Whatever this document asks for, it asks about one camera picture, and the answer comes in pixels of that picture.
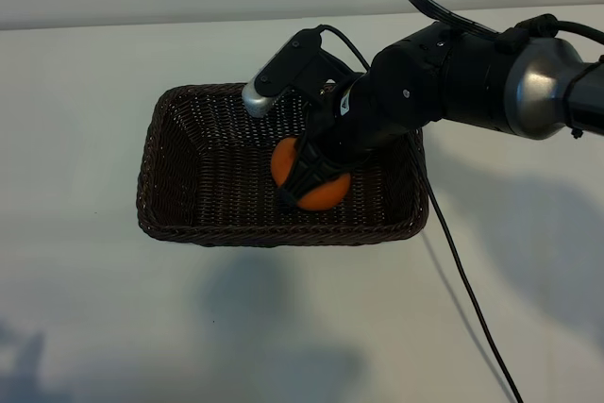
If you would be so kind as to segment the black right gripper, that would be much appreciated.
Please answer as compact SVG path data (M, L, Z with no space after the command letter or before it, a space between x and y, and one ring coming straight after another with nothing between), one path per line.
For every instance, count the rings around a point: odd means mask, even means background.
M355 73L306 118L307 137L278 143L278 199L287 207L331 210L350 189L350 167L402 135L374 97L370 76Z

